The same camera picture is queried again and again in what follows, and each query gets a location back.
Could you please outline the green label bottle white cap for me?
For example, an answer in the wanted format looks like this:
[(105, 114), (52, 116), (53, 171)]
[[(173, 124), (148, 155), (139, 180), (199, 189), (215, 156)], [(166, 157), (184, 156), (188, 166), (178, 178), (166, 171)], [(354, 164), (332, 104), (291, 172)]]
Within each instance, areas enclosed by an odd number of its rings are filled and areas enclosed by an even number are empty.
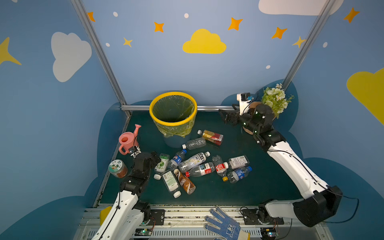
[(164, 172), (162, 174), (162, 179), (167, 187), (167, 190), (173, 195), (175, 199), (182, 195), (179, 182), (171, 170)]

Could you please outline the white label square bottle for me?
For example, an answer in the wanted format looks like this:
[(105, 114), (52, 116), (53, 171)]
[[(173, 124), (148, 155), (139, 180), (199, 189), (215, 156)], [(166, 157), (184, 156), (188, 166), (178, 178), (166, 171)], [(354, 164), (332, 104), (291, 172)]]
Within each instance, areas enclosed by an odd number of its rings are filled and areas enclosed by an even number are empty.
[(249, 165), (250, 161), (245, 155), (230, 158), (227, 162), (224, 162), (224, 166), (229, 170), (236, 170), (239, 168), (248, 167)]

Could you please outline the brown coffee drink bottle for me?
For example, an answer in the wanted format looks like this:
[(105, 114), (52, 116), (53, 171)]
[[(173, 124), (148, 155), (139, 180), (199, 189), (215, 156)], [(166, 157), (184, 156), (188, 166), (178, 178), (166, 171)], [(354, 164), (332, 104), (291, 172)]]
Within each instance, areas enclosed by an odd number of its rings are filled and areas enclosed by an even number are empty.
[(185, 192), (188, 195), (191, 195), (196, 190), (196, 186), (194, 185), (194, 183), (188, 177), (184, 176), (180, 172), (180, 170), (175, 169), (174, 174), (175, 174), (176, 178), (178, 179), (181, 187), (185, 190)]

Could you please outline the black white label bottle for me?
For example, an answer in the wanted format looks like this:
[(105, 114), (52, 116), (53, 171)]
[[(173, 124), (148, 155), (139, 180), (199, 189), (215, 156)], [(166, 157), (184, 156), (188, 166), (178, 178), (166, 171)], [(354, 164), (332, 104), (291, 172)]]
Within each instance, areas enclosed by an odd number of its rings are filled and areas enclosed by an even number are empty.
[(179, 164), (178, 168), (181, 171), (181, 173), (184, 174), (185, 172), (191, 170), (193, 167), (196, 167), (196, 166), (202, 164), (203, 162), (205, 162), (210, 155), (211, 155), (210, 152), (198, 153), (198, 154), (192, 156), (191, 158), (181, 162)]

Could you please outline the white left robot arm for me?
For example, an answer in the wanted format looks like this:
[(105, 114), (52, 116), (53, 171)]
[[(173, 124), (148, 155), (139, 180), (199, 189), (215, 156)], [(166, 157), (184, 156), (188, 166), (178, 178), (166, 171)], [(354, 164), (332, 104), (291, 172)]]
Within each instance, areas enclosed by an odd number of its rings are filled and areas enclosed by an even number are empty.
[(149, 203), (141, 202), (140, 196), (146, 189), (151, 170), (161, 161), (157, 152), (139, 153), (134, 158), (132, 171), (120, 183), (120, 190), (94, 240), (129, 240), (136, 229), (148, 221), (151, 214)]

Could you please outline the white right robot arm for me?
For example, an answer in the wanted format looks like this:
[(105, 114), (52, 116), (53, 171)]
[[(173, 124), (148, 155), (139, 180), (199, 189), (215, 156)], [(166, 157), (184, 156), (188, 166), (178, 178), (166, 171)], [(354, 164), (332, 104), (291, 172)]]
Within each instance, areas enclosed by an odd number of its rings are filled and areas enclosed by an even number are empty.
[(343, 193), (318, 177), (294, 152), (287, 140), (273, 127), (275, 114), (264, 104), (253, 106), (241, 101), (238, 122), (263, 150), (286, 172), (301, 194), (301, 199), (271, 200), (259, 205), (258, 220), (267, 224), (274, 218), (297, 219), (307, 227), (333, 217)]

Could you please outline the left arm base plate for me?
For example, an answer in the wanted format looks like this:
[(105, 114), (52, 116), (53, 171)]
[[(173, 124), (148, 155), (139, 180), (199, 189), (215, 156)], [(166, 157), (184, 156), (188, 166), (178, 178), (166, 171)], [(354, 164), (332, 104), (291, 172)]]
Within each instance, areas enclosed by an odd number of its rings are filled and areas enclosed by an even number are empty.
[(144, 221), (142, 226), (163, 226), (165, 221), (165, 210), (163, 209), (154, 209), (144, 212)]

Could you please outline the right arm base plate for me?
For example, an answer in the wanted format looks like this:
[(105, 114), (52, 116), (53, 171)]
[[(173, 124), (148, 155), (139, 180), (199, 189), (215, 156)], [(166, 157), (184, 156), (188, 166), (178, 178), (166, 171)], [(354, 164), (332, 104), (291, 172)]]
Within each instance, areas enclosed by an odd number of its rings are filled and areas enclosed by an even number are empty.
[(264, 209), (249, 209), (241, 207), (240, 213), (243, 216), (245, 225), (283, 225), (282, 218), (272, 218)]

